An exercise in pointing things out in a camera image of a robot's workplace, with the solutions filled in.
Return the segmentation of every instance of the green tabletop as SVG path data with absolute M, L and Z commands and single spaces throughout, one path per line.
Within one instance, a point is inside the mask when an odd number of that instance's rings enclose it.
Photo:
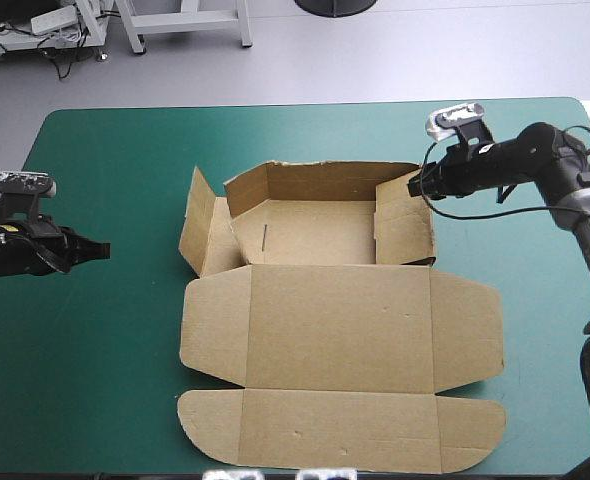
M 223 193 L 224 180 L 269 159 L 420 162 L 430 144 L 427 115 L 453 103 L 50 115 L 25 169 L 55 177 L 57 197 L 43 210 L 112 242 L 112 259 L 67 276 L 0 279 L 0 471 L 188 473 L 218 465 L 193 447 L 176 415 L 184 391 L 230 386 L 178 356 L 184 287 L 195 278 L 177 251 L 193 167 Z M 498 140 L 539 120 L 590 124 L 573 99 L 483 104 Z M 532 185 L 504 206 L 494 195 L 439 205 L 475 214 L 542 203 Z M 590 277 L 574 238 L 545 212 L 435 218 L 435 230 L 436 268 L 503 296 L 504 373 L 449 392 L 499 400 L 508 412 L 502 443 L 472 472 L 568 470 L 590 454 L 578 369 Z

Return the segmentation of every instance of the box side panel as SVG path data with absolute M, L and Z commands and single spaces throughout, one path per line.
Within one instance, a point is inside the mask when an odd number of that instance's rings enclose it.
M 268 189 L 273 200 L 374 201 L 376 185 L 416 169 L 394 162 L 272 162 Z
M 253 268 L 247 386 L 433 392 L 428 268 Z
M 179 251 L 198 275 L 202 274 L 206 258 L 214 208 L 215 194 L 202 172 L 195 167 L 186 204 L 186 219 L 179 240 Z
M 497 402 L 437 397 L 443 473 L 478 464 L 499 444 L 506 413 Z
M 244 390 L 193 390 L 177 402 L 177 416 L 197 448 L 211 458 L 238 462 Z
M 228 208 L 235 218 L 269 197 L 266 169 L 270 163 L 258 165 L 224 184 Z
M 251 269 L 242 267 L 188 284 L 180 342 L 184 365 L 245 385 Z
M 439 473 L 435 397 L 246 390 L 239 463 Z
M 431 211 L 421 197 L 411 198 L 408 180 L 417 172 L 377 186 L 375 212 L 378 264 L 432 264 L 435 241 Z
M 499 375 L 502 311 L 494 288 L 431 270 L 435 391 Z
M 226 198 L 217 197 L 213 209 L 210 239 L 200 276 L 233 270 L 245 265 L 242 252 L 231 228 Z

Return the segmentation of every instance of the cardboard box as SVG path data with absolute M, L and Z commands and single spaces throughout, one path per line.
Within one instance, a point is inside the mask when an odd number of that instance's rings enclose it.
M 191 282 L 180 357 L 246 387 L 178 402 L 227 463 L 444 473 L 485 458 L 501 405 L 436 396 L 503 368 L 498 293 L 421 266 L 253 265 Z
M 244 263 L 432 264 L 430 210 L 406 183 L 417 165 L 268 162 L 216 197 L 195 169 L 180 252 L 200 276 Z

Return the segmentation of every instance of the metal frame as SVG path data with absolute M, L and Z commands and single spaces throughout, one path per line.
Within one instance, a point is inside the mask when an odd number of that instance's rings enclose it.
M 115 0 L 134 53 L 146 53 L 143 35 L 238 28 L 242 46 L 251 47 L 246 0 L 235 0 L 234 10 L 200 11 L 200 0 L 182 0 L 180 12 L 137 15 L 132 0 Z
M 106 0 L 105 8 L 110 10 L 113 7 L 114 0 Z M 86 39 L 85 47 L 100 47 L 103 46 L 106 41 L 106 30 L 108 28 L 108 22 L 110 17 L 106 18 L 95 18 L 93 15 L 93 9 L 89 0 L 75 0 L 75 4 L 79 9 L 80 15 L 84 24 L 88 28 L 88 37 Z M 0 35 L 0 43 L 4 45 L 7 50 L 32 50 L 37 48 L 37 45 L 43 39 L 40 37 L 32 37 L 22 33 L 8 32 Z M 43 48 L 62 48 L 61 45 L 57 44 L 56 39 L 47 40 L 41 47 Z M 75 44 L 67 45 L 64 48 L 73 48 Z M 4 50 L 0 47 L 0 55 L 4 53 Z

